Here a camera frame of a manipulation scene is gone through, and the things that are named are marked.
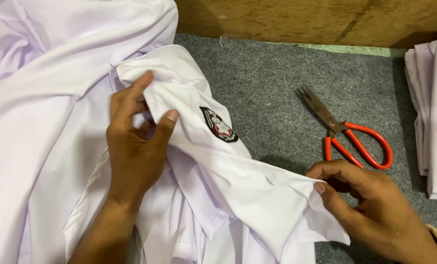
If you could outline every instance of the gray felt surface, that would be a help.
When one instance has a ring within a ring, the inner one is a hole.
[[[327,130],[295,94],[306,85],[339,121],[365,125],[385,136],[394,155],[386,173],[421,217],[437,227],[437,201],[427,199],[426,178],[417,170],[416,112],[403,58],[338,54],[250,40],[222,39],[222,47],[218,39],[186,34],[177,35],[175,43],[194,57],[214,99],[228,108],[234,131],[254,159],[300,174],[323,159]],[[381,162],[383,152],[378,143],[368,135],[356,134]],[[344,136],[338,139],[363,160]],[[333,158],[339,157],[333,149]],[[355,203],[350,196],[345,199]],[[356,242],[350,246],[317,243],[316,260],[325,264],[390,263]]]

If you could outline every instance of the wooden board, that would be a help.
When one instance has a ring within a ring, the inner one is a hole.
[[[178,33],[411,48],[437,37],[437,0],[177,0]]]

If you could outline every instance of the embroidered patch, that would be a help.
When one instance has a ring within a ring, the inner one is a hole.
[[[222,120],[219,115],[207,107],[199,106],[204,114],[205,123],[209,127],[212,134],[225,142],[235,142],[238,136],[233,130]]]

